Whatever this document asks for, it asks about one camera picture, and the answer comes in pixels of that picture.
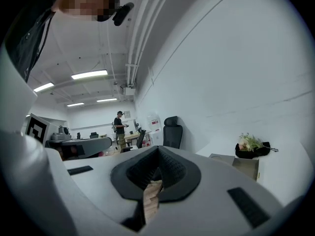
black cloth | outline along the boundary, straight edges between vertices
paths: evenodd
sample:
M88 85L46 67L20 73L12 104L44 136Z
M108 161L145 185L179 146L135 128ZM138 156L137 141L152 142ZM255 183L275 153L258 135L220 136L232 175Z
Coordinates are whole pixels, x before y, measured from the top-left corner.
M5 46L11 61L26 82L35 65L45 23L54 16L51 7L55 1L28 0L5 38Z
M116 125L122 125L122 120L120 120L119 118L116 117L114 120L114 125L115 126ZM116 128L116 133L117 133L117 135L122 135L125 133L125 130L123 127L122 128Z

ceiling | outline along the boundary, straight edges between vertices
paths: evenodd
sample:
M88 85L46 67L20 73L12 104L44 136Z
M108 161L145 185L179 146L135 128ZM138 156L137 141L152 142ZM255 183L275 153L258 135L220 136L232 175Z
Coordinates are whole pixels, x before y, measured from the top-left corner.
M121 5L133 2L135 8L120 27L111 19L102 23L82 21L57 12L28 85L35 89L52 82L55 86L42 93L53 93L56 103L65 105L82 101L93 104L111 97L132 100L132 96L118 95L117 89L126 84L126 56L139 1L121 0ZM107 27L117 86L110 65ZM108 76L80 81L71 78L73 74L100 69L107 69Z

